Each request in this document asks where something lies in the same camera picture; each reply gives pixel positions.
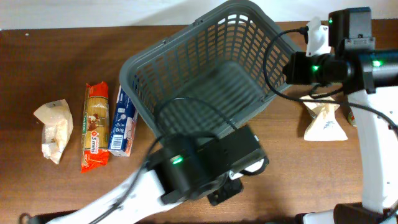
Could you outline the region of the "green-lidded jar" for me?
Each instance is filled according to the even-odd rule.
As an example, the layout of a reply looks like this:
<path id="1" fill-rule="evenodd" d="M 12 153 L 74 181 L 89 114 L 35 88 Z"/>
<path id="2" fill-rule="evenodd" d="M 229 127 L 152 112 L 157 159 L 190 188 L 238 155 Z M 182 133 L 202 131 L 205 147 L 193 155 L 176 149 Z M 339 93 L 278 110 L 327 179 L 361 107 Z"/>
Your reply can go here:
<path id="1" fill-rule="evenodd" d="M 355 121 L 355 118 L 354 118 L 354 114 L 353 114 L 352 111 L 350 111 L 350 112 L 348 113 L 348 115 L 347 115 L 347 120 L 348 120 L 348 122 L 349 122 L 350 125 L 354 126 L 355 128 L 357 127 L 356 121 Z"/>

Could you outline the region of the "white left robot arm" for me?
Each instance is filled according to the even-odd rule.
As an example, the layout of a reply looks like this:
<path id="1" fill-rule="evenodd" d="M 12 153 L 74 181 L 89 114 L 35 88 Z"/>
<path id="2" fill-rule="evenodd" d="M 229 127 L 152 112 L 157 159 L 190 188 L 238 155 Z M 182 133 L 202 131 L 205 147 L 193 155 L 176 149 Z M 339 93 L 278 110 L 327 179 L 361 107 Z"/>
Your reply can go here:
<path id="1" fill-rule="evenodd" d="M 219 138 L 209 132 L 173 134 L 162 149 L 106 195 L 52 223 L 127 223 L 198 200 L 243 175 L 258 175 L 269 160 L 249 126 Z"/>

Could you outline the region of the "blue and white carton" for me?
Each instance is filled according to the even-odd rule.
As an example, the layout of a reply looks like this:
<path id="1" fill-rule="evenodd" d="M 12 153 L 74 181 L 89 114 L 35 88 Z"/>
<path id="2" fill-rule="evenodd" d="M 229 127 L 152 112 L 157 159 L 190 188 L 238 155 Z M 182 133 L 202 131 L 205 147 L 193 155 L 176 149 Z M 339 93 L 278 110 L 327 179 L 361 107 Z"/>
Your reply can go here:
<path id="1" fill-rule="evenodd" d="M 129 157 L 135 136 L 138 111 L 130 97 L 119 87 L 108 149 L 111 154 Z"/>

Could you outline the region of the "clear bag of rice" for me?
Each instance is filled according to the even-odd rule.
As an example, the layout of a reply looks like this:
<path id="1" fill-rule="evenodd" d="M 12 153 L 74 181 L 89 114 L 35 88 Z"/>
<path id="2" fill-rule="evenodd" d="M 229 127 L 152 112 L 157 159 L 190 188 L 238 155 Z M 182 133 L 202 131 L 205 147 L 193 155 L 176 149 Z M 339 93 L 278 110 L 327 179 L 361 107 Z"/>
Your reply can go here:
<path id="1" fill-rule="evenodd" d="M 43 124 L 42 153 L 59 164 L 73 131 L 73 117 L 65 99 L 45 103 L 34 111 Z"/>

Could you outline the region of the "red spaghetti packet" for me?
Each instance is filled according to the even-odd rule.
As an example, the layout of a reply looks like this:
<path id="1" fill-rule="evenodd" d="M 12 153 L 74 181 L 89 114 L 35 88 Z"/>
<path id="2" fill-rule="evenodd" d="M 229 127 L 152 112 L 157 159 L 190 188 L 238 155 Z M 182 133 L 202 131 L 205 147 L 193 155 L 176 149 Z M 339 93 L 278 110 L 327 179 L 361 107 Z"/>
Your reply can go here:
<path id="1" fill-rule="evenodd" d="M 86 85 L 81 137 L 81 172 L 109 161 L 109 88 L 106 82 Z"/>

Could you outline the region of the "grey plastic basket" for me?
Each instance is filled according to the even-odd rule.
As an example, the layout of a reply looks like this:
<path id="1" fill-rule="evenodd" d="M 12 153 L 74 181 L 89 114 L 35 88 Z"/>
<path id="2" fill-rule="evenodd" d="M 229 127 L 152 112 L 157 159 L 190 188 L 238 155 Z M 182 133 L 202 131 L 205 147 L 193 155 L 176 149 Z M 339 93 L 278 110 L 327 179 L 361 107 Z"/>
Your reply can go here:
<path id="1" fill-rule="evenodd" d="M 119 81 L 156 136 L 229 134 L 287 89 L 298 47 L 251 1 L 226 1 L 129 58 Z"/>

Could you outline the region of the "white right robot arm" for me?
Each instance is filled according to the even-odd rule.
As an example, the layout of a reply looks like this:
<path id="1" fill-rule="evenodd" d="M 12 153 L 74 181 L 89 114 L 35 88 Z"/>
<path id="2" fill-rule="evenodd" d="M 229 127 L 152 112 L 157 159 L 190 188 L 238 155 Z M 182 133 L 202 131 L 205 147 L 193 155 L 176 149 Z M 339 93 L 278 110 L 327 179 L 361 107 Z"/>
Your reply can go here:
<path id="1" fill-rule="evenodd" d="M 306 26 L 307 49 L 285 68 L 289 84 L 339 83 L 358 130 L 362 200 L 297 215 L 301 223 L 397 222 L 397 50 L 378 50 L 371 10 L 347 8 Z"/>

